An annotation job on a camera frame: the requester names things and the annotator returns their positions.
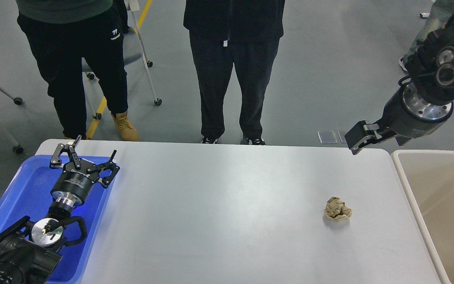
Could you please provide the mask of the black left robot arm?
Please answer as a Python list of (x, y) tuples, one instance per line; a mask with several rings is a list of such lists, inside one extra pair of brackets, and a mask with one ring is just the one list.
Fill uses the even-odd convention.
[(86, 267), (112, 183), (110, 157), (80, 157), (73, 142), (18, 169), (0, 200), (0, 284), (73, 284)]

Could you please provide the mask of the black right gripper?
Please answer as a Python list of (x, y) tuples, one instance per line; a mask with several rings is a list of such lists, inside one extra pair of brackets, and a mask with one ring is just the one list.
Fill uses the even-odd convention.
[(436, 131), (454, 111), (454, 104), (435, 105), (427, 102), (414, 83), (404, 83), (389, 99), (376, 123), (357, 122), (345, 135), (348, 149), (357, 155), (370, 144), (395, 138), (399, 146), (409, 140)]

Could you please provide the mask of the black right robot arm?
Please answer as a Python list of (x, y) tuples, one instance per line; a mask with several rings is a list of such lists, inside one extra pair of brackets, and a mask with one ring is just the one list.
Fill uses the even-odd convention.
[(380, 119), (357, 122), (346, 134), (356, 155), (370, 144), (396, 138), (399, 146), (436, 131), (452, 115), (454, 106), (454, 13), (443, 27), (431, 31), (409, 56), (407, 76), (384, 106)]

